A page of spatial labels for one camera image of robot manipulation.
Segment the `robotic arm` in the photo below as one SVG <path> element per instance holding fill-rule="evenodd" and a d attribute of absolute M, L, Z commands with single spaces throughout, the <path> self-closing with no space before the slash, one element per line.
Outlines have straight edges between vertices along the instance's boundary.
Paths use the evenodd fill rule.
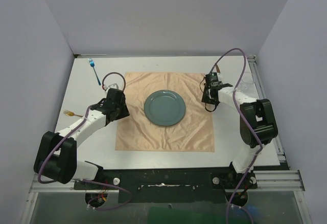
<path fill-rule="evenodd" d="M 123 91 L 109 88 L 106 95 L 106 98 L 90 107 L 87 118 L 81 118 L 57 133 L 48 131 L 43 135 L 34 163 L 34 172 L 39 173 L 42 164 L 55 146 L 86 119 L 83 126 L 63 141 L 58 148 L 60 153 L 51 155 L 41 174 L 63 184 L 70 180 L 93 180 L 98 177 L 97 174 L 102 167 L 78 161 L 77 148 L 98 129 L 129 116 Z"/>
<path fill-rule="evenodd" d="M 223 83 L 220 73 L 209 73 L 205 76 L 202 102 L 214 105 L 215 109 L 219 103 L 225 103 L 231 108 L 236 109 L 232 97 L 233 91 L 234 88 L 232 85 Z M 263 146 L 269 144 L 278 134 L 270 101 L 268 99 L 257 100 L 238 91 L 235 93 L 235 98 L 241 113 L 249 122 Z M 240 134 L 244 144 L 240 145 L 240 148 L 238 148 L 239 153 L 232 162 L 232 166 L 237 174 L 246 172 L 260 148 L 255 137 L 241 117 Z"/>

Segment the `green plate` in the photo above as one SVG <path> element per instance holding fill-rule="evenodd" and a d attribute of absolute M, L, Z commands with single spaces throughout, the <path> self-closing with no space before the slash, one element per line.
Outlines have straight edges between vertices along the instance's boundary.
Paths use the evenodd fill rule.
<path fill-rule="evenodd" d="M 145 116 L 155 125 L 170 127 L 179 123 L 185 116 L 183 98 L 170 90 L 152 93 L 144 103 Z"/>

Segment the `transparent cup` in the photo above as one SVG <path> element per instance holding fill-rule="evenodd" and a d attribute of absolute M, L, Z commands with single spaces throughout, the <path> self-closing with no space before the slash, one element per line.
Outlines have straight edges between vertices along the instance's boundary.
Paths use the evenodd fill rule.
<path fill-rule="evenodd" d="M 254 80 L 251 72 L 244 72 L 238 90 L 242 93 L 249 92 L 254 86 Z"/>

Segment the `fork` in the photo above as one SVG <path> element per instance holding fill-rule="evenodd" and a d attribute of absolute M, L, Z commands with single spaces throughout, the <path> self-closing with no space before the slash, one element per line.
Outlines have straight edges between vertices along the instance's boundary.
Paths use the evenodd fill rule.
<path fill-rule="evenodd" d="M 73 113 L 72 111 L 70 110 L 64 110 L 63 113 L 67 116 L 70 116 L 70 117 L 73 117 L 73 116 L 77 116 L 77 117 L 80 117 L 80 118 L 83 118 L 84 116 L 81 116 L 81 115 L 77 115 L 75 113 Z"/>

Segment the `green mat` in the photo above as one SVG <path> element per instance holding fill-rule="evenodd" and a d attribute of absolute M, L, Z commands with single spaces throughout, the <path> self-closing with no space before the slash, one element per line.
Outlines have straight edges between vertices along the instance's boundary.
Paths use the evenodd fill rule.
<path fill-rule="evenodd" d="M 225 216 L 197 212 L 151 207 L 148 224 L 225 224 Z M 248 224 L 250 220 L 229 219 L 229 224 Z"/>

